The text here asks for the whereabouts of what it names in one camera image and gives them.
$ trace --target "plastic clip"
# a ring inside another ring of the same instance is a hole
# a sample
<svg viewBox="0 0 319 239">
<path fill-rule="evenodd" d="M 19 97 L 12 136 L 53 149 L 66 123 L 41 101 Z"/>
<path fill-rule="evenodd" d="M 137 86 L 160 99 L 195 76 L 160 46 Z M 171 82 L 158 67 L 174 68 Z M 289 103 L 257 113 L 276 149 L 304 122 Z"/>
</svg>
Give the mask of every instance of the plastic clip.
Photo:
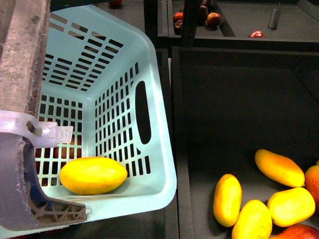
<svg viewBox="0 0 319 239">
<path fill-rule="evenodd" d="M 29 114 L 0 110 L 0 132 L 26 137 L 35 148 L 51 148 L 58 143 L 70 143 L 73 126 L 58 126 L 57 122 L 39 122 Z"/>
</svg>

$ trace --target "light blue basket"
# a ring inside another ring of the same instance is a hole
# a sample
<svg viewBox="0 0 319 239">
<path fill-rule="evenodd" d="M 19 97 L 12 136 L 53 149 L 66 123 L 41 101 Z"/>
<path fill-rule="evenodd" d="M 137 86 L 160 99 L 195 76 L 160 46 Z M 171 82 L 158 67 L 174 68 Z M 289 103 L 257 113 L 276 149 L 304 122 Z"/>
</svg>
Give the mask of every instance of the light blue basket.
<svg viewBox="0 0 319 239">
<path fill-rule="evenodd" d="M 143 32 L 93 5 L 51 13 L 43 79 L 40 120 L 73 125 L 75 138 L 58 150 L 36 151 L 47 196 L 85 204 L 87 222 L 161 209 L 173 199 L 176 174 L 156 52 Z M 149 109 L 148 143 L 140 139 L 135 111 L 140 82 Z M 81 156 L 115 159 L 129 176 L 108 194 L 75 195 L 61 185 L 58 174 Z M 0 238 L 51 229 L 0 228 Z"/>
</svg>

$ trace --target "basket handle hole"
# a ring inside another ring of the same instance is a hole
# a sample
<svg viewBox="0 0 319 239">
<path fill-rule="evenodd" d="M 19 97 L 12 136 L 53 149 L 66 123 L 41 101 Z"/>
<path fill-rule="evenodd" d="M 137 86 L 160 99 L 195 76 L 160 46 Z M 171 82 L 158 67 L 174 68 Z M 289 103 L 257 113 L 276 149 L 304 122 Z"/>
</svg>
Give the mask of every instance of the basket handle hole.
<svg viewBox="0 0 319 239">
<path fill-rule="evenodd" d="M 147 144 L 151 139 L 152 132 L 144 81 L 139 82 L 136 86 L 135 111 L 141 142 Z"/>
</svg>

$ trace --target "mango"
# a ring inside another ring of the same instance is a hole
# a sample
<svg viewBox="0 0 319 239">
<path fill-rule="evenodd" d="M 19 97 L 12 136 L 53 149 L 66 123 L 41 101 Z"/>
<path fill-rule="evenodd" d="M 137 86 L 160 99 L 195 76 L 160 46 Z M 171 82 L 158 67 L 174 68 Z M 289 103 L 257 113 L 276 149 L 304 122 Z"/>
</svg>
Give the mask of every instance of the mango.
<svg viewBox="0 0 319 239">
<path fill-rule="evenodd" d="M 110 192 L 127 178 L 127 170 L 119 162 L 104 157 L 77 158 L 60 171 L 64 187 L 79 195 Z"/>
<path fill-rule="evenodd" d="M 291 159 L 259 149 L 255 154 L 255 162 L 260 171 L 270 179 L 297 188 L 305 184 L 305 174 Z"/>
<path fill-rule="evenodd" d="M 271 239 L 319 239 L 319 230 L 305 224 L 294 224 Z"/>
<path fill-rule="evenodd" d="M 305 188 L 310 192 L 315 200 L 317 211 L 319 212 L 319 166 L 310 167 L 305 173 Z"/>
<path fill-rule="evenodd" d="M 234 225 L 232 239 L 268 239 L 272 220 L 266 205 L 259 200 L 247 202 Z"/>
<path fill-rule="evenodd" d="M 289 227 L 311 217 L 315 212 L 315 201 L 305 188 L 293 188 L 274 193 L 267 207 L 274 224 Z"/>
<path fill-rule="evenodd" d="M 231 174 L 223 175 L 216 185 L 213 212 L 224 227 L 231 227 L 236 223 L 241 200 L 242 189 L 237 178 Z"/>
</svg>

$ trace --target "red fruit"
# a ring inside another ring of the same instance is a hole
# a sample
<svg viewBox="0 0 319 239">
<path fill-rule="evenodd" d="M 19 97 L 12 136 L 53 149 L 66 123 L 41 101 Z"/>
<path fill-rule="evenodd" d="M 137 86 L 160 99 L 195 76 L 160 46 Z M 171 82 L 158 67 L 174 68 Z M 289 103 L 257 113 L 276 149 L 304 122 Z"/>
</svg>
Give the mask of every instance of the red fruit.
<svg viewBox="0 0 319 239">
<path fill-rule="evenodd" d="M 305 173 L 305 188 L 315 200 L 316 211 L 319 212 L 319 166 L 310 167 Z"/>
<path fill-rule="evenodd" d="M 174 24 L 179 20 L 183 20 L 183 16 L 184 16 L 184 13 L 182 12 L 175 13 L 175 15 L 173 16 Z"/>
<path fill-rule="evenodd" d="M 175 24 L 174 24 L 174 32 L 176 35 L 181 35 L 181 28 L 183 26 L 183 20 L 178 20 Z"/>
<path fill-rule="evenodd" d="M 110 6 L 114 6 L 114 7 L 119 7 L 122 4 L 122 0 L 118 0 L 118 1 L 109 1 L 109 5 Z"/>
<path fill-rule="evenodd" d="M 251 38 L 265 38 L 265 35 L 261 31 L 253 31 L 250 33 L 249 37 Z"/>
<path fill-rule="evenodd" d="M 294 224 L 271 239 L 319 239 L 319 230 L 304 224 Z"/>
<path fill-rule="evenodd" d="M 216 28 L 221 21 L 221 15 L 216 12 L 211 12 L 207 17 L 207 24 L 211 28 Z"/>
</svg>

